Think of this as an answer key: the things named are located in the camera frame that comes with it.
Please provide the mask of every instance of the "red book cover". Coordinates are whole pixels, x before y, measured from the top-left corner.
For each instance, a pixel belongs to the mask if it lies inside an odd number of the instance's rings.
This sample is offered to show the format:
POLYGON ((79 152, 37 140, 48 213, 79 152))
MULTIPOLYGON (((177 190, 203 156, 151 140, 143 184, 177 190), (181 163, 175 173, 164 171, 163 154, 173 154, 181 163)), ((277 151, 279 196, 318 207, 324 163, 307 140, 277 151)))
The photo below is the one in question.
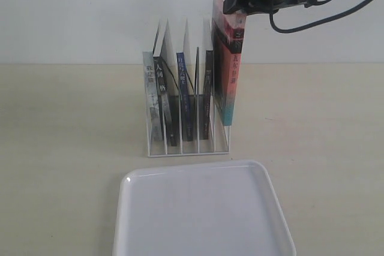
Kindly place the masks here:
POLYGON ((223 14, 223 0, 214 0, 212 41, 215 102, 224 126, 232 125, 246 18, 247 14, 243 12, 223 14))

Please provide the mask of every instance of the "beige table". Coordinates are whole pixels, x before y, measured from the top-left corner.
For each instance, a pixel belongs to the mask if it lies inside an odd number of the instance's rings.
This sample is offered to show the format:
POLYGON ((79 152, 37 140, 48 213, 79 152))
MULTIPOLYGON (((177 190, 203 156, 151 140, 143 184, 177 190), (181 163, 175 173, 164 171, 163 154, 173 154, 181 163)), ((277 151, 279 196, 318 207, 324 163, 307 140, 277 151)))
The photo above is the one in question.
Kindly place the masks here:
POLYGON ((384 66, 244 65, 232 153, 145 157, 140 66, 0 66, 0 255, 105 256, 137 168, 256 159, 298 255, 384 251, 384 66))

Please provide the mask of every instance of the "book cover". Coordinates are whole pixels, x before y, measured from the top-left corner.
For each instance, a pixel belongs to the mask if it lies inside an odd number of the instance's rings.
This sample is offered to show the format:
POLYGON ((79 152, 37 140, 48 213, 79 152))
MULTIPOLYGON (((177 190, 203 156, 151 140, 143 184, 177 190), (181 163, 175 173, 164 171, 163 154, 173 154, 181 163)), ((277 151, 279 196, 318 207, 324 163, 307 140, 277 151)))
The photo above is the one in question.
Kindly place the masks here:
POLYGON ((179 94, 181 102, 181 122, 183 141, 193 141, 193 109, 190 101, 190 93, 193 89, 190 83, 190 77, 187 71, 187 64, 190 61, 190 46, 188 34, 188 20, 183 19, 179 27, 178 47, 176 49, 176 58, 178 63, 179 94))
POLYGON ((170 97, 177 96, 175 63, 172 58, 172 43, 170 42, 169 23, 167 20, 160 22, 158 39, 154 50, 155 76, 157 79, 158 94, 161 99, 161 106, 164 113, 167 142, 171 146, 178 144, 178 101, 170 100, 170 97))
POLYGON ((209 115, 211 111, 211 91, 214 67, 214 49, 211 38, 211 24, 209 19, 203 20, 203 57, 205 62, 204 76, 200 79, 203 83, 203 113, 202 113, 202 138, 209 138, 209 115))
POLYGON ((148 122, 149 139, 153 139, 153 141, 163 140, 163 123, 161 121, 162 114, 160 112, 158 101, 155 64, 153 59, 154 49, 158 37, 158 26, 159 18, 151 19, 148 25, 148 34, 143 46, 146 101, 150 114, 150 122, 148 122))
POLYGON ((223 14, 223 0, 214 0, 212 41, 215 102, 224 126, 232 125, 246 18, 247 14, 242 12, 223 14))

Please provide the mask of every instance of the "white tray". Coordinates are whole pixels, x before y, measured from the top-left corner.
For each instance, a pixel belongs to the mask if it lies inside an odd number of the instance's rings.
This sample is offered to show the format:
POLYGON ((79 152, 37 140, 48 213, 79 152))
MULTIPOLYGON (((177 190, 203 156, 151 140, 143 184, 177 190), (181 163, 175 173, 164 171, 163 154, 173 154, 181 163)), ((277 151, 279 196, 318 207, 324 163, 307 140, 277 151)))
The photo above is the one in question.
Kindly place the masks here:
POLYGON ((114 256, 295 256, 265 168, 230 161, 136 170, 121 183, 114 256))

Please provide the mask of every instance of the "white wall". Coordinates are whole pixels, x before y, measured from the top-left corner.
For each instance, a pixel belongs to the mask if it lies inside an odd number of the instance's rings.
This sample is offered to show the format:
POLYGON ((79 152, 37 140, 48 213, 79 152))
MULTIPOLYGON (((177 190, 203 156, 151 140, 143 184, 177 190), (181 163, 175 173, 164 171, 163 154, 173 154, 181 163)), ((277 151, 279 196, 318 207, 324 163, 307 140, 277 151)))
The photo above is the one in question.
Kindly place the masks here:
MULTIPOLYGON (((301 25, 360 1, 291 8, 276 22, 301 25)), ((149 14, 187 14, 197 23, 210 12, 211 0, 0 0, 0 63, 137 64, 149 14)), ((383 13, 384 0, 377 0, 356 15, 294 35, 274 32, 267 16, 249 17, 243 61, 384 62, 383 13)))

